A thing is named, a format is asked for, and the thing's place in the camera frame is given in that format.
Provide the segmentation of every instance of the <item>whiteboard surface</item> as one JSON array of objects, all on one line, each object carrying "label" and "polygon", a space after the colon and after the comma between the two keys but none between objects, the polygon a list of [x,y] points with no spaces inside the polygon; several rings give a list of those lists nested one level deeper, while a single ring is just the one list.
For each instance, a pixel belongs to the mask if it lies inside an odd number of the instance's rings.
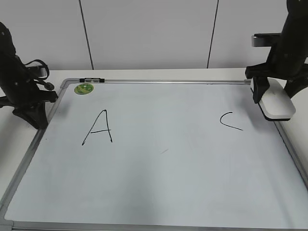
[{"label": "whiteboard surface", "polygon": [[[308,193],[248,85],[71,84],[5,218],[308,228]],[[101,110],[108,132],[82,141]],[[243,131],[227,127],[222,121]],[[107,129],[104,114],[93,131]]]}]

